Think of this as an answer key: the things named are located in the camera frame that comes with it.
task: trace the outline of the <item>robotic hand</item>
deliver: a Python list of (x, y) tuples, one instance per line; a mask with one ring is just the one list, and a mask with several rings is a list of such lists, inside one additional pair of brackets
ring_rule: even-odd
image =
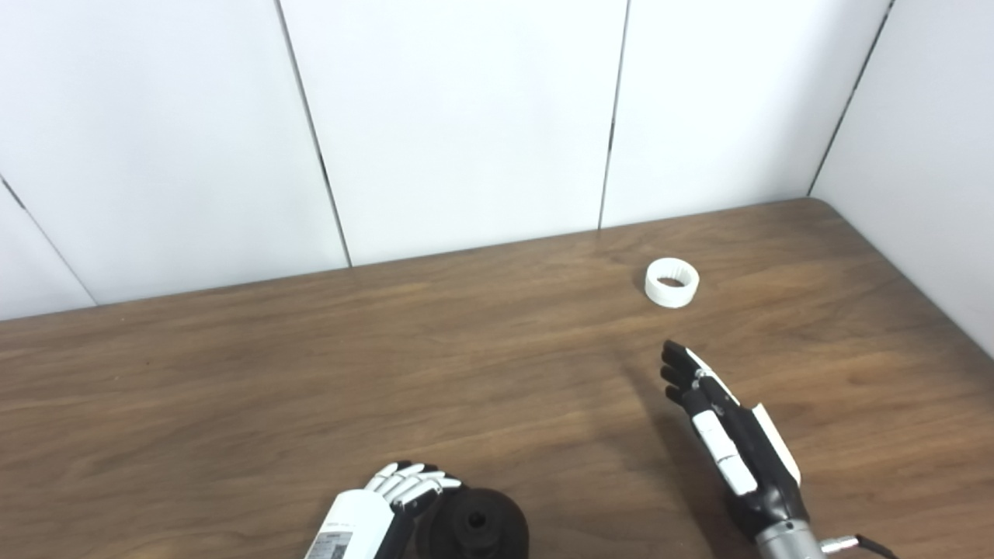
[(690, 416), (725, 480), (733, 521), (763, 559), (825, 559), (857, 546), (898, 559), (861, 535), (819, 542), (801, 499), (797, 462), (762, 404), (744, 408), (711, 367), (678, 343), (666, 341), (663, 363), (666, 397)]
[(399, 559), (414, 520), (462, 482), (437, 467), (396, 462), (338, 494), (304, 559)]

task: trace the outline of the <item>white plastic ring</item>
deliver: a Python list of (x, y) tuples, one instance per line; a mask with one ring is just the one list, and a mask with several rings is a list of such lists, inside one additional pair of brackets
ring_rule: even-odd
[[(660, 281), (676, 280), (683, 285), (667, 285)], [(645, 294), (652, 302), (667, 308), (680, 308), (694, 298), (701, 277), (694, 267), (680, 259), (659, 259), (645, 271)]]

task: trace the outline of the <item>barcode sticker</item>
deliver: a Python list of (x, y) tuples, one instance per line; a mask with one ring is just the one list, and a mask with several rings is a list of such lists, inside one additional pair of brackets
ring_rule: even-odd
[(352, 532), (321, 532), (304, 559), (343, 559)]

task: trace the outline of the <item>white wall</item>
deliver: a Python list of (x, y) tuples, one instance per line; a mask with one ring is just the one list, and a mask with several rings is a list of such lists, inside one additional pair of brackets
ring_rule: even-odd
[(807, 194), (888, 0), (632, 0), (604, 227)]
[(97, 303), (346, 266), (281, 7), (355, 264), (803, 196), (886, 6), (631, 0), (605, 192), (625, 0), (5, 2), (0, 169)]
[(93, 300), (0, 182), (0, 320), (84, 306)]
[(100, 303), (345, 265), (271, 0), (0, 3), (0, 168)]
[(282, 4), (355, 264), (596, 229), (624, 0)]
[(994, 4), (898, 0), (813, 195), (994, 355)]

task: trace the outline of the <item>black cylindrical object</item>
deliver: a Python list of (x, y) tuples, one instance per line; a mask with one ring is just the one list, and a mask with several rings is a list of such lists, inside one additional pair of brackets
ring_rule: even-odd
[(417, 554), (421, 559), (527, 559), (528, 522), (504, 493), (464, 489), (421, 521)]

